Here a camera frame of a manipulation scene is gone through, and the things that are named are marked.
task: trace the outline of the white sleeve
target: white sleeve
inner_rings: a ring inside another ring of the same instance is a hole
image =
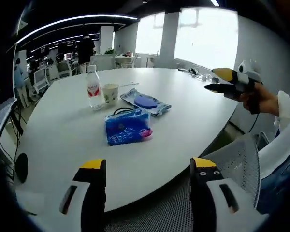
[[[284,91],[278,92],[279,117],[275,118],[274,125],[284,130],[290,123],[290,97]]]

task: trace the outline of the blue plastic bag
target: blue plastic bag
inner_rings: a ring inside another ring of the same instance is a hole
[[[107,142],[110,145],[129,144],[142,141],[151,135],[150,113],[134,109],[105,118]]]

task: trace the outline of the human hand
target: human hand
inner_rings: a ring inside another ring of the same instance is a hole
[[[278,97],[270,93],[262,84],[255,83],[255,92],[260,96],[259,109],[260,112],[270,113],[279,116]],[[250,111],[248,99],[254,93],[243,93],[239,98],[239,102],[243,102],[243,107]]]

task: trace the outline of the ceiling light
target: ceiling light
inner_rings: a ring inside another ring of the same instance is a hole
[[[53,22],[50,24],[47,24],[41,28],[38,28],[36,30],[34,30],[33,32],[30,32],[28,35],[25,35],[23,38],[21,38],[19,41],[17,41],[16,43],[19,44],[20,42],[22,42],[24,39],[28,38],[29,36],[37,33],[38,31],[41,31],[47,27],[50,27],[52,25],[58,24],[58,23],[63,23],[63,22],[67,22],[70,20],[75,20],[75,19],[80,19],[80,18],[95,18],[95,17],[108,17],[108,18],[126,18],[126,19],[133,19],[133,20],[137,20],[137,18],[135,17],[129,17],[129,16],[123,16],[123,15],[113,15],[113,14],[93,14],[93,15],[84,15],[84,16],[77,16],[77,17],[72,17],[72,18],[66,18],[63,20],[59,20],[57,22]]]
[[[216,0],[211,0],[214,6],[219,6],[218,2]]]
[[[72,37],[69,37],[69,38],[65,38],[65,39],[57,40],[57,41],[54,41],[54,42],[48,43],[48,44],[46,44],[46,45],[43,45],[43,46],[41,46],[41,47],[44,47],[44,46],[47,46],[47,45],[51,45],[51,44],[55,44],[55,43],[58,43],[58,42],[60,42],[60,41],[64,41],[64,40],[68,40],[68,39],[72,39],[72,38],[82,37],[82,36],[83,36],[83,35],[77,35],[77,36],[72,36]]]
[[[33,56],[32,56],[33,57]],[[27,58],[26,60],[29,60],[29,59],[31,59],[32,57],[29,57],[29,58]]]

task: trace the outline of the ceiling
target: ceiling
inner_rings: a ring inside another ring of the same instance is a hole
[[[220,7],[236,10],[239,15],[257,21],[282,37],[287,38],[290,31],[286,20],[281,19],[276,4],[270,0],[217,0]],[[22,21],[27,25],[20,30],[18,39],[28,33],[62,19],[94,14],[127,15],[138,19],[157,12],[167,13],[179,11],[183,7],[191,6],[213,6],[210,0],[104,0],[96,1],[78,0],[73,4],[67,4],[66,0],[33,0],[25,7]],[[114,29],[128,26],[136,20],[122,18],[82,18],[56,24],[45,28],[28,37],[18,45],[18,49],[34,50],[45,44],[64,38],[99,33],[101,26],[114,24]]]

